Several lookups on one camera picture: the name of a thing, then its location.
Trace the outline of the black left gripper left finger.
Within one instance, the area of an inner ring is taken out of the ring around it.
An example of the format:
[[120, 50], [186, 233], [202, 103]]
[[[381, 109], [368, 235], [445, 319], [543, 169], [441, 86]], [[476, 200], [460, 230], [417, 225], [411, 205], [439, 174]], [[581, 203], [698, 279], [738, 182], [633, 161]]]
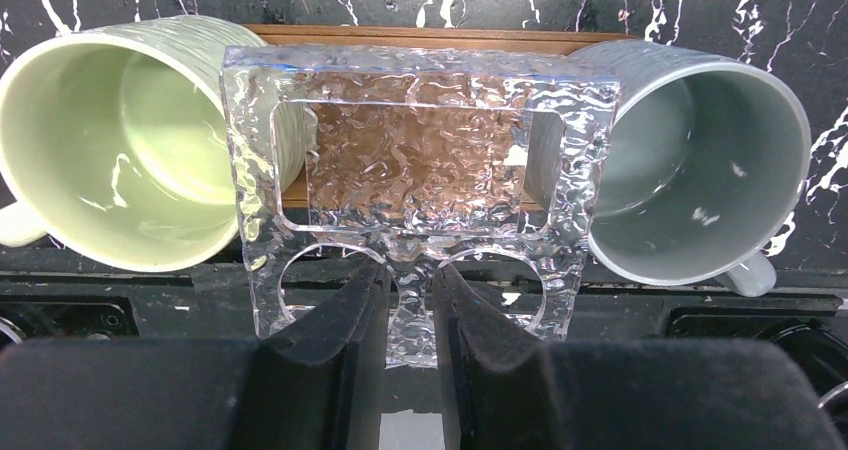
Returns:
[[1, 354], [5, 449], [375, 449], [387, 268], [264, 340], [33, 340]]

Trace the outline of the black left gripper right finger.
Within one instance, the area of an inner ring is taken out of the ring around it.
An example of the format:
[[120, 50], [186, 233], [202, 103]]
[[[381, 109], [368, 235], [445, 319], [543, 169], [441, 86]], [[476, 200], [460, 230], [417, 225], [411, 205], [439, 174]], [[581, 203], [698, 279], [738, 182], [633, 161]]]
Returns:
[[801, 369], [751, 340], [542, 340], [452, 266], [432, 282], [449, 449], [841, 449]]

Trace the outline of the clear plastic holder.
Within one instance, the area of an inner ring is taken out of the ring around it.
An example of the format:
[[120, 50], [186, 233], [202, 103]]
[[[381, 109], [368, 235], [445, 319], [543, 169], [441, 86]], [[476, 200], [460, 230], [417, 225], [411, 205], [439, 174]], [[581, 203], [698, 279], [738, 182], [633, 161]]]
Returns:
[[524, 330], [567, 336], [621, 98], [610, 69], [500, 50], [231, 46], [220, 89], [260, 338], [295, 322], [288, 269], [324, 247], [388, 268], [390, 365], [436, 364], [430, 285], [468, 257], [527, 265], [543, 297]]

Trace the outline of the oval wooden tray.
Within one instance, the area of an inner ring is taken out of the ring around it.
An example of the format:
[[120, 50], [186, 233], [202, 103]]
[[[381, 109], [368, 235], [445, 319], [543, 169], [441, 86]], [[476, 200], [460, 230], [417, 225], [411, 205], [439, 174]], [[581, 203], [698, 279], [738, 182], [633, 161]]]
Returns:
[[256, 24], [248, 28], [269, 44], [383, 45], [427, 49], [502, 50], [569, 55], [604, 41], [623, 40], [618, 33], [530, 30], [464, 30], [401, 27], [331, 27]]

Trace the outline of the light green ceramic mug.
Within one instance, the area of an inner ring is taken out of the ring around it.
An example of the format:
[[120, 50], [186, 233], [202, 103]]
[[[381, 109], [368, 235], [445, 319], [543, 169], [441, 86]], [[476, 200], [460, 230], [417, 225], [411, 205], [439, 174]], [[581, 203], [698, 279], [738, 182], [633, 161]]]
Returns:
[[211, 258], [238, 234], [219, 78], [246, 27], [178, 15], [35, 45], [1, 78], [1, 242], [51, 235], [134, 272]]

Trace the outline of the grey ceramic mug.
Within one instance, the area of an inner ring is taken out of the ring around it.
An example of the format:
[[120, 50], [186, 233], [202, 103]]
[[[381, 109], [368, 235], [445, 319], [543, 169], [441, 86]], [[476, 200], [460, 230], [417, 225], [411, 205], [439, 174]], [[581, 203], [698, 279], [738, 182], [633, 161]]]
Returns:
[[791, 88], [722, 55], [643, 40], [597, 43], [567, 61], [620, 84], [593, 255], [642, 284], [712, 278], [746, 297], [772, 290], [763, 247], [798, 202], [811, 148]]

